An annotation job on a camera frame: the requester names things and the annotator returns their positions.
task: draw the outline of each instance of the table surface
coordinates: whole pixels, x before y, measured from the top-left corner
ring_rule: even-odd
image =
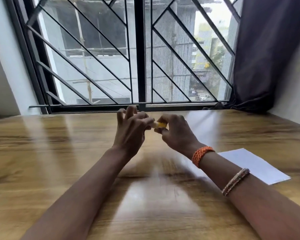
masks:
[[[234,110],[175,113],[217,152],[245,148],[291,176],[273,187],[300,205],[300,125]],[[115,113],[0,120],[0,239],[19,239],[112,146],[115,131]],[[88,239],[259,238],[201,170],[147,131]]]

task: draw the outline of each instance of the forearm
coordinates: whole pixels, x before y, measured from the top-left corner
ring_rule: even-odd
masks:
[[[109,149],[27,230],[21,240],[84,240],[120,170],[129,159]]]
[[[214,152],[206,153],[199,167],[220,190],[241,170]],[[262,239],[300,239],[300,206],[253,175],[248,175],[228,196]]]

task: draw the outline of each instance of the sheet of paper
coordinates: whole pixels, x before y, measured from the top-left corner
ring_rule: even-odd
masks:
[[[291,177],[279,171],[261,157],[256,156],[244,148],[220,152],[219,155],[241,168],[250,169],[251,174],[268,185],[291,179]]]

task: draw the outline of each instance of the yellow object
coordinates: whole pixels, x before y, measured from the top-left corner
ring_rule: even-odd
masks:
[[[153,122],[151,124],[151,128],[158,128],[158,127],[166,128],[167,124],[166,123],[161,123],[161,122]]]

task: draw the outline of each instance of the orange bracelet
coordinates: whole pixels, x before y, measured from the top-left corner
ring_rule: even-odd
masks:
[[[215,150],[210,146],[205,146],[205,147],[202,147],[202,148],[196,150],[196,152],[193,154],[192,159],[191,159],[193,164],[196,165],[197,167],[199,167],[199,162],[200,162],[201,158],[207,152],[215,152]]]

